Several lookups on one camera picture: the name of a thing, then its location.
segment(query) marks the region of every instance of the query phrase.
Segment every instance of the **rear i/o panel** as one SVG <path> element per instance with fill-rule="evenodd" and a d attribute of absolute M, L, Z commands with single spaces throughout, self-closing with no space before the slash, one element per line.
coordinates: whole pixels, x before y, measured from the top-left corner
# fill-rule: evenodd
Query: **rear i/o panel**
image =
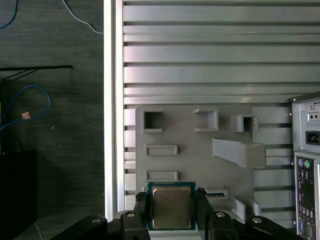
<path fill-rule="evenodd" d="M 302 156 L 295 157 L 297 230 L 305 239 L 317 239 L 315 206 L 315 161 Z"/>

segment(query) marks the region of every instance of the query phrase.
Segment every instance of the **blue cable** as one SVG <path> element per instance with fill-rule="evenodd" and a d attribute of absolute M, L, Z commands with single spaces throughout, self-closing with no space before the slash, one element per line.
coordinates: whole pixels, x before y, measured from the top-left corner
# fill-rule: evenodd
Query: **blue cable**
<path fill-rule="evenodd" d="M 18 3 L 19 3 L 19 0 L 15 0 L 14 11 L 13 11 L 13 15 L 12 15 L 11 19 L 7 23 L 5 23 L 4 25 L 0 26 L 0 29 L 4 29 L 5 27 L 9 26 L 15 20 L 15 17 L 17 15 L 17 11 L 18 11 Z"/>
<path fill-rule="evenodd" d="M 39 86 L 39 85 L 29 85 L 29 86 L 26 86 L 25 88 L 23 88 L 22 90 L 20 90 L 20 91 L 17 93 L 17 95 L 15 95 L 14 98 L 12 98 L 12 100 L 11 100 L 11 102 L 10 102 L 7 110 L 5 111 L 5 113 L 3 114 L 3 117 L 2 117 L 1 120 L 0 120 L 0 123 L 5 119 L 5 117 L 7 116 L 7 114 L 11 111 L 11 109 L 12 109 L 14 103 L 16 102 L 17 98 L 18 98 L 23 92 L 25 92 L 26 90 L 28 90 L 28 89 L 33 89 L 33 88 L 35 88 L 35 89 L 40 89 L 42 92 L 44 92 L 44 94 L 48 97 L 48 105 L 46 106 L 46 108 L 45 108 L 42 112 L 40 112 L 40 113 L 38 113 L 38 114 L 36 114 L 36 115 L 33 115 L 30 119 L 27 119 L 27 120 L 37 119 L 37 118 L 41 117 L 42 115 L 44 115 L 44 114 L 49 110 L 50 106 L 52 105 L 52 100 L 51 100 L 51 97 L 50 97 L 50 94 L 48 93 L 48 91 L 45 90 L 43 87 L 41 87 L 41 86 Z M 11 126 L 11 125 L 21 124 L 21 123 L 23 123 L 23 122 L 25 122 L 25 121 L 27 121 L 27 120 L 20 119 L 20 120 L 15 120 L 15 121 L 9 122 L 9 123 L 3 125 L 2 127 L 0 127 L 0 131 L 2 131 L 3 129 L 5 129 L 5 128 Z"/>

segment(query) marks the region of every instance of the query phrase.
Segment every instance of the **screw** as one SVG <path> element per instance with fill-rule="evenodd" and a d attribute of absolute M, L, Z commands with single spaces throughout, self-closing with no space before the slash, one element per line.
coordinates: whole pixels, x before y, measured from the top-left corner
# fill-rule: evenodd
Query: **screw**
<path fill-rule="evenodd" d="M 91 222 L 93 222 L 94 224 L 96 224 L 96 223 L 99 223 L 100 221 L 101 221 L 100 218 L 95 218 L 95 219 L 92 219 Z"/>
<path fill-rule="evenodd" d="M 219 218 L 223 218 L 225 216 L 225 214 L 223 212 L 218 212 L 216 214 Z"/>
<path fill-rule="evenodd" d="M 257 218 L 257 217 L 253 218 L 252 221 L 255 222 L 256 224 L 262 223 L 262 220 L 260 218 Z"/>

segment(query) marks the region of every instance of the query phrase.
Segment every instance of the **slatted metal panel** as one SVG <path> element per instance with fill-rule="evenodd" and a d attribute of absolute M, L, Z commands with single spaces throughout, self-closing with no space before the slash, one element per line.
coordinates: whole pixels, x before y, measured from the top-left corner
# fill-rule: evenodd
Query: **slatted metal panel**
<path fill-rule="evenodd" d="M 125 0 L 125 179 L 135 174 L 137 106 L 254 104 L 260 131 L 253 141 L 267 147 L 267 168 L 254 172 L 254 198 L 263 214 L 292 227 L 292 214 L 282 215 L 295 205 L 285 104 L 320 90 L 319 12 L 320 0 Z M 119 210 L 130 200 L 119 199 Z"/>

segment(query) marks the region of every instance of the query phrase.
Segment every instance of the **black clamp arm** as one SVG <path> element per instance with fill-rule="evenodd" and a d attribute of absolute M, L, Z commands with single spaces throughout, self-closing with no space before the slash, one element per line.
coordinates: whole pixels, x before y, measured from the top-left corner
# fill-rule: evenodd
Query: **black clamp arm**
<path fill-rule="evenodd" d="M 120 212 L 109 223 L 103 216 L 88 216 L 52 240 L 150 240 L 149 213 L 149 197 L 139 192 L 134 210 Z M 197 192 L 195 215 L 202 240 L 303 240 L 262 216 L 250 216 L 243 224 L 226 212 L 215 211 L 202 191 Z"/>

